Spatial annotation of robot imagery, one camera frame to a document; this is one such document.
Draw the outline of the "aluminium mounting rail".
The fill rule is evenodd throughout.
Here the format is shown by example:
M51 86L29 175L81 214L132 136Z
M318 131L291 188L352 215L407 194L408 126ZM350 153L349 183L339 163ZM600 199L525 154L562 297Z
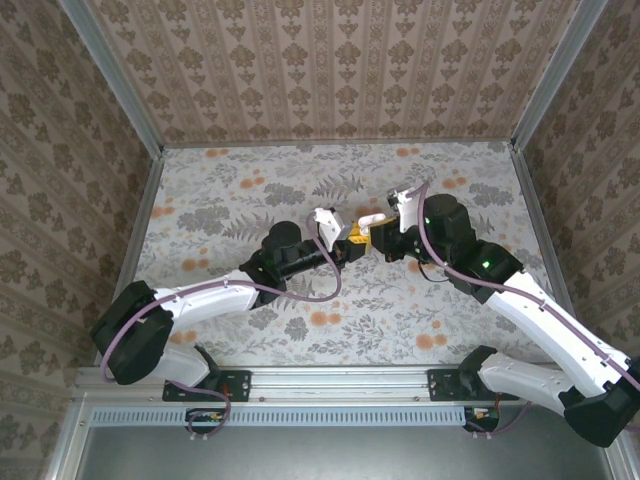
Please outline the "aluminium mounting rail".
M519 397L549 408L561 405L559 395L576 392L578 382L559 369L497 357L485 362L486 372L477 373L481 382L496 393ZM330 405L373 403L449 403L432 401L427 371L461 368L434 366L374 367L221 367L221 370L249 370L251 391L247 402L257 404ZM462 402L450 404L482 404Z

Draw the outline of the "black connector board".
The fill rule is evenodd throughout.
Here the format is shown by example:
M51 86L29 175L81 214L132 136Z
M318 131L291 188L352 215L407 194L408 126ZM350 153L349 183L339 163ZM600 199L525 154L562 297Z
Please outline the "black connector board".
M498 428L499 410L495 407L465 407L463 428L471 433L490 433Z
M193 408L185 413L185 428L195 436L211 436L221 425L226 423L226 408Z

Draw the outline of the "aluminium table side rail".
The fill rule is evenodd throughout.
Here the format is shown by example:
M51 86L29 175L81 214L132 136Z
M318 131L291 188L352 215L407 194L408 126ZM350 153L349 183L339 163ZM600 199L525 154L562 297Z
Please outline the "aluminium table side rail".
M510 142L507 143L507 147L509 148L514 170L529 212L555 301L568 313L576 316L525 157Z
M132 227L123 265L114 290L113 301L118 298L124 288L135 278L164 165L165 151L161 150L160 154L153 158L151 162L151 168L141 197L138 213Z

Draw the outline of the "aluminium frame post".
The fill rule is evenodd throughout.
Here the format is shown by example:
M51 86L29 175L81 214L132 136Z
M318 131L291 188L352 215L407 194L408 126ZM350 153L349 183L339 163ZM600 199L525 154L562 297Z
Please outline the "aluminium frame post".
M515 152L523 151L532 138L607 3L580 0L511 136Z
M164 142L148 115L140 95L126 75L124 61L117 58L115 49L109 45L103 29L86 0L59 0L59 2L151 160L157 161L162 155Z

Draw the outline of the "white earbud charging case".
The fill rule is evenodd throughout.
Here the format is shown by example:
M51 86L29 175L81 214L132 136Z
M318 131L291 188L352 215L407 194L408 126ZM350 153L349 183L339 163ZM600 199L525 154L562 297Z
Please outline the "white earbud charging case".
M384 213L375 213L366 216L362 216L357 220L357 227L359 234L362 236L368 236L370 228L386 219Z

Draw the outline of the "grey metal panel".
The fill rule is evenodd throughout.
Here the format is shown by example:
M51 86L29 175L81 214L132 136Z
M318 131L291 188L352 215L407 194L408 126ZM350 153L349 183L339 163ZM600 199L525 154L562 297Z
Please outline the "grey metal panel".
M78 480L612 480L604 452L535 416L490 440L457 428L98 428Z

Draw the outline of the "aluminium frame bar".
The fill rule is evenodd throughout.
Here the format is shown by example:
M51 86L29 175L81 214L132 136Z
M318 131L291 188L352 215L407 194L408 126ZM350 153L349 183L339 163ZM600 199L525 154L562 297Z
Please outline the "aluminium frame bar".
M604 457L610 480L640 480L640 411L604 449Z
M73 403L62 424L44 480L76 480L91 429L92 408Z

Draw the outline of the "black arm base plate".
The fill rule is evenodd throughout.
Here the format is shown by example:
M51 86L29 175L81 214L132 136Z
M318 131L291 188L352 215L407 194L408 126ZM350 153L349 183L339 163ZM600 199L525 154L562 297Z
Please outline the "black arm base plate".
M432 401L462 403L489 402L495 400L518 401L519 397L496 393L488 389L477 373L453 369L430 369L427 371L429 396Z
M247 402L251 391L251 372L249 370L221 370L209 374L189 390L166 382L162 400L165 402L223 402L223 399L210 393L202 393L202 390L216 391L231 402Z

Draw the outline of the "aluminium table end rail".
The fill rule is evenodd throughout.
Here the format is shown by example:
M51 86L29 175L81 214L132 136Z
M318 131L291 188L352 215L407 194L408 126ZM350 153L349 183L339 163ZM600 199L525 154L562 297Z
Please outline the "aluminium table end rail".
M240 147L284 147L284 146L320 146L320 145L404 145L404 144L450 144L450 143L506 143L512 145L510 138L391 138L391 139L320 139L320 140L267 140L267 141L226 141L200 143L165 143L164 150L194 149L194 148L240 148Z

